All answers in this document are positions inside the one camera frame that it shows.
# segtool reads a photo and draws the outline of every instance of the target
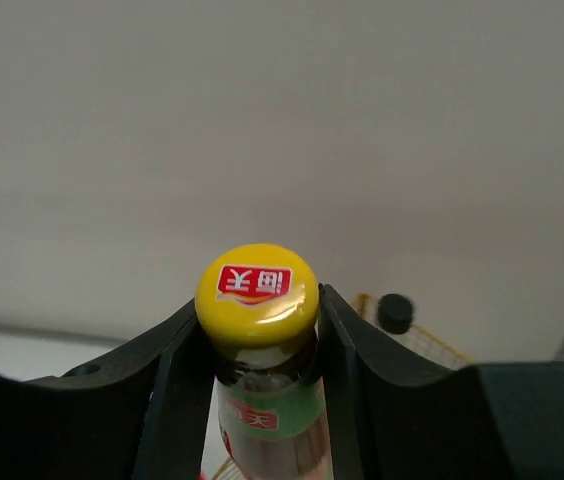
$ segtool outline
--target red label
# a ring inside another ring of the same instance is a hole
[[[278,416],[270,410],[258,410],[235,398],[225,398],[226,406],[237,420],[260,430],[277,430]]]
[[[259,305],[283,297],[291,288],[291,269],[225,265],[218,279],[218,299]]]

